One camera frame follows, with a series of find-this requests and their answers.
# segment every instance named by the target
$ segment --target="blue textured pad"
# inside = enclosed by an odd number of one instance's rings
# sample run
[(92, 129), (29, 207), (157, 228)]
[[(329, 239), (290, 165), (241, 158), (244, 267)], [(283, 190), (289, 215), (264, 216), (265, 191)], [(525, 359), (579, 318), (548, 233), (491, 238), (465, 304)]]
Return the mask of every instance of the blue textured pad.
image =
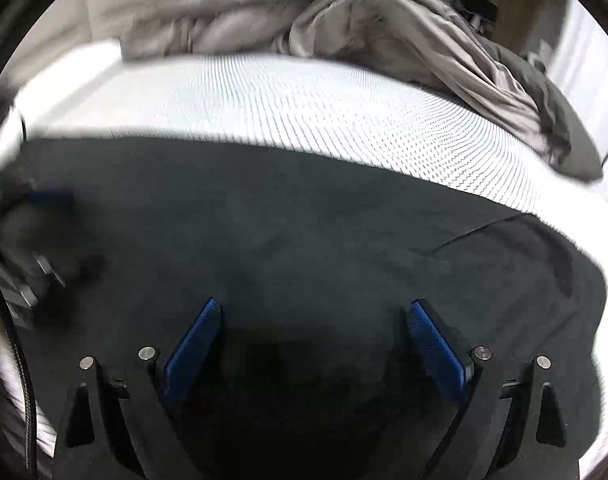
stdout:
[(464, 367), (417, 301), (406, 310), (406, 326), (414, 346), (424, 358), (424, 368), (442, 395), (459, 404), (467, 402)]
[(166, 363), (162, 391), (162, 402), (166, 406), (186, 397), (221, 325), (222, 311), (218, 302), (211, 299)]

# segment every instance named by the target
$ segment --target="white textured surface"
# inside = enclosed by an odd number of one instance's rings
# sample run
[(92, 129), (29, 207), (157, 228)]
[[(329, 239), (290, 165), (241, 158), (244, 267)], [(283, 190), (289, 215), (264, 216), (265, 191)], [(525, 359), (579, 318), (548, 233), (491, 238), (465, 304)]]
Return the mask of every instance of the white textured surface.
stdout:
[[(381, 166), (536, 214), (602, 268), (608, 206), (527, 146), (459, 104), (366, 70), (278, 56), (185, 57), (118, 66), (38, 118), (49, 137), (168, 136), (281, 146)], [(600, 435), (608, 453), (608, 299), (596, 336)]]

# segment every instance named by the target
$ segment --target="crumpled blanket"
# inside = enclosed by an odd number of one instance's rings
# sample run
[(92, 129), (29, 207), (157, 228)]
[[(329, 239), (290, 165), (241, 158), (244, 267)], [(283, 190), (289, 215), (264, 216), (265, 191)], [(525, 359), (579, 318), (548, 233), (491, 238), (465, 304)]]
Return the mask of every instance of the crumpled blanket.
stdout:
[(556, 170), (601, 177), (596, 149), (562, 94), (555, 98), (568, 113), (554, 116), (547, 88), (532, 83), (535, 69), (524, 61), (516, 78), (440, 0), (159, 0), (121, 45), (125, 60), (253, 50), (353, 62), (453, 94)]

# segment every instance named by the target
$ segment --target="white mattress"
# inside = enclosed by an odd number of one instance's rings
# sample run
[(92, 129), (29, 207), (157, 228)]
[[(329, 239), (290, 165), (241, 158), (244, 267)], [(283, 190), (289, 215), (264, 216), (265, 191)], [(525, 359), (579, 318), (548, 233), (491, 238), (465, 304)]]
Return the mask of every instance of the white mattress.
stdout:
[[(366, 70), (270, 55), (123, 64), (118, 45), (102, 43), (78, 48), (45, 69), (17, 103), (29, 128), (48, 137), (138, 131), (279, 146), (478, 194), (534, 213), (565, 234), (600, 266), (608, 288), (603, 197), (554, 173), (468, 108)], [(0, 131), (0, 167), (20, 144), (18, 124), (9, 118)], [(602, 413), (599, 436), (580, 460), (582, 477), (608, 453), (608, 294), (593, 357)]]

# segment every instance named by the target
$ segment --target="gray blanket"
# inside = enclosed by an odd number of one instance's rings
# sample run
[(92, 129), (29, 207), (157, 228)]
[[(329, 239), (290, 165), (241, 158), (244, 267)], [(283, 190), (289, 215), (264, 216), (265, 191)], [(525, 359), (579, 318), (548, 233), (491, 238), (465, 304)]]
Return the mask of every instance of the gray blanket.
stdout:
[[(452, 93), (553, 168), (601, 177), (596, 149), (561, 93), (534, 85), (525, 61), (507, 68), (440, 0), (159, 0), (122, 38), (124, 59), (248, 50), (345, 60)], [(556, 105), (565, 113), (554, 114), (550, 102), (560, 99), (568, 109)]]

